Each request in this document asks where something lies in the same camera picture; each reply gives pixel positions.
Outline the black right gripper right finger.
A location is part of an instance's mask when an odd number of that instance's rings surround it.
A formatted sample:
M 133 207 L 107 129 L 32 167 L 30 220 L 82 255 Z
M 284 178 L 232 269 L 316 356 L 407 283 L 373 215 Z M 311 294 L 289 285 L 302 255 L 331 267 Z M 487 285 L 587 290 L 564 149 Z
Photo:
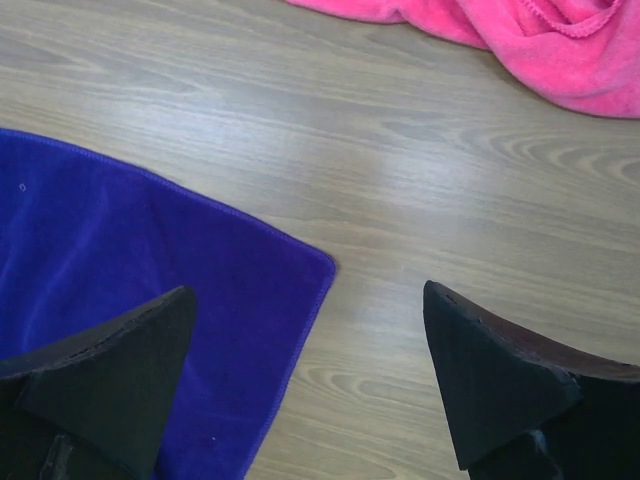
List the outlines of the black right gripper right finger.
M 554 341 L 433 281 L 423 317 L 470 478 L 638 478 L 638 366 Z

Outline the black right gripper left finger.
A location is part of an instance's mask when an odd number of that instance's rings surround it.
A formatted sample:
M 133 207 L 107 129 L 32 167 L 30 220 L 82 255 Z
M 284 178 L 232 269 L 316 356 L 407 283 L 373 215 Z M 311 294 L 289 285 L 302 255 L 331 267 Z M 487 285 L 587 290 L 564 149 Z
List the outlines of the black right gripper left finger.
M 196 312 L 182 286 L 2 360 L 2 478 L 151 478 Z

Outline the purple towel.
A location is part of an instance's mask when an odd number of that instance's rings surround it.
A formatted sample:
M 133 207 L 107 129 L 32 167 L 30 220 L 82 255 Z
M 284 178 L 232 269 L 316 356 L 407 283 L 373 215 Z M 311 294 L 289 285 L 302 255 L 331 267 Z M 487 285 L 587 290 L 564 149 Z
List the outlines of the purple towel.
M 147 170 L 1 133 L 3 357 L 196 293 L 158 479 L 246 475 L 335 274 L 324 252 Z

